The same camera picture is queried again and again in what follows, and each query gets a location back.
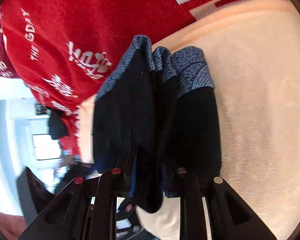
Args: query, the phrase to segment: beige fabric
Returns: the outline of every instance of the beige fabric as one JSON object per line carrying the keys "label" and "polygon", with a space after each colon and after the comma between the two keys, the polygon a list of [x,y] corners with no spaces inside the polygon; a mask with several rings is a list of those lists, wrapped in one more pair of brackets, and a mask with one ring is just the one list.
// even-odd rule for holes
{"label": "beige fabric", "polygon": [[[224,8],[153,46],[202,48],[215,82],[221,175],[285,240],[300,222],[300,16],[282,0]],[[138,210],[161,239],[178,239],[179,199]]]}
{"label": "beige fabric", "polygon": [[93,111],[94,100],[96,95],[83,101],[79,106],[79,137],[78,146],[81,152],[81,160],[85,163],[94,163],[92,154],[92,126],[93,126]]}

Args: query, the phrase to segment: blue patterned fabric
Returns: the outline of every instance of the blue patterned fabric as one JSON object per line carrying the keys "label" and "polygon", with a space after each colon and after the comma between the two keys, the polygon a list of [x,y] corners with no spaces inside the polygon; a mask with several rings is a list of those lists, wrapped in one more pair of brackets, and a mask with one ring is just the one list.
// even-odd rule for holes
{"label": "blue patterned fabric", "polygon": [[145,35],[136,35],[123,54],[117,68],[107,77],[97,94],[96,100],[109,92],[129,66],[135,52],[139,49],[144,55],[149,71],[162,71],[162,82],[173,76],[180,76],[178,98],[185,93],[200,88],[214,88],[203,51],[196,47],[186,47],[171,55],[165,47],[151,51],[151,41]]}

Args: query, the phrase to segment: black fabric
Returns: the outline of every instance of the black fabric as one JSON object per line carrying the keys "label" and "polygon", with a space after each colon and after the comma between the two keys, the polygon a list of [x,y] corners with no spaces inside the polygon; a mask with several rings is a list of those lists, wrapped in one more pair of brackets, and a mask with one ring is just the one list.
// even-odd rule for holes
{"label": "black fabric", "polygon": [[166,153],[200,178],[220,175],[219,121],[212,88],[198,88],[178,98]]}
{"label": "black fabric", "polygon": [[53,108],[49,108],[51,111],[50,118],[48,120],[49,134],[52,140],[57,140],[64,136],[68,136],[66,125],[61,120],[63,112]]}
{"label": "black fabric", "polygon": [[160,72],[150,74],[137,50],[113,89],[96,101],[93,120],[94,167],[98,172],[115,167],[133,144],[138,145],[132,199],[150,213],[162,203],[157,153],[158,149],[163,152],[168,139],[173,120],[168,114],[175,108],[178,91],[177,77],[164,84],[161,77]]}
{"label": "black fabric", "polygon": [[218,176],[221,152],[213,87],[198,48],[151,53],[149,39],[135,37],[95,101],[93,167],[104,173],[137,145],[131,200],[149,213],[162,204],[163,157],[204,179]]}

